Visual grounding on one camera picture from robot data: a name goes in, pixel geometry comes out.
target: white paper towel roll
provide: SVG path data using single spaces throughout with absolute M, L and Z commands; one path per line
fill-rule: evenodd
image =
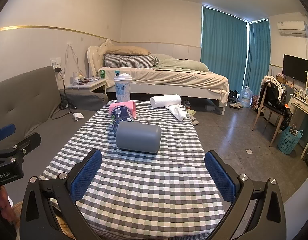
M 182 99 L 179 95 L 158 96 L 151 97 L 150 103 L 153 108 L 156 108 L 162 106 L 179 105 L 182 103 Z

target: white tissue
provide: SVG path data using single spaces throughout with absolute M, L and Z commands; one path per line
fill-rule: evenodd
M 78 121 L 79 118 L 84 118 L 84 116 L 81 113 L 74 113 L 73 116 L 76 121 Z
M 166 106 L 168 110 L 179 120 L 183 121 L 184 118 L 190 117 L 190 114 L 188 112 L 185 112 L 180 109 L 181 105 L 173 105 L 173 106 Z
M 162 106 L 178 105 L 182 103 L 182 99 L 179 95 L 158 96 L 151 97 L 150 103 L 153 108 L 156 108 Z

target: white cup lid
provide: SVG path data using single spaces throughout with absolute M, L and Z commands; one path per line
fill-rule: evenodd
M 119 74 L 118 76 L 114 76 L 114 81 L 121 81 L 121 80 L 132 80 L 132 76 L 126 73 Z

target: bed leg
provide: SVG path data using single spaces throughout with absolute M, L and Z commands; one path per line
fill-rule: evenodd
M 225 106 L 224 107 L 222 107 L 221 109 L 220 109 L 220 113 L 221 113 L 221 115 L 224 115 L 224 112 L 225 112 Z

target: human hand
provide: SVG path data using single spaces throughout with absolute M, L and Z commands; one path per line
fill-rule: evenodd
M 8 194 L 4 186 L 1 186 L 0 190 L 0 207 L 2 208 L 1 215 L 4 219 L 8 222 L 15 220 L 15 213 L 11 208 L 10 202 L 8 201 Z

